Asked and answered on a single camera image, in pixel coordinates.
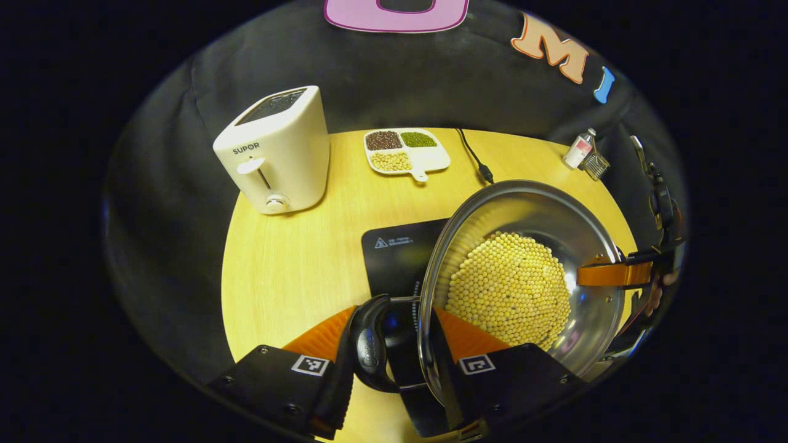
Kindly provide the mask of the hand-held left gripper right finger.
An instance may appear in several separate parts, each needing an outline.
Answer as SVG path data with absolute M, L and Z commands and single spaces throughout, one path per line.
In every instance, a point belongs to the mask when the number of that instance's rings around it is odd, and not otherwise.
M 510 346 L 442 308 L 431 320 L 431 389 L 461 441 L 506 441 L 586 390 L 537 345 Z

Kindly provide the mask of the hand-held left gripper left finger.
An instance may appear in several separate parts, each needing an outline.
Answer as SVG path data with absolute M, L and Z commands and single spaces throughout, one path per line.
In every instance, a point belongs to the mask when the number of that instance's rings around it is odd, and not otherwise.
M 222 399 L 287 431 L 333 440 L 352 395 L 349 306 L 282 348 L 259 345 L 209 387 Z

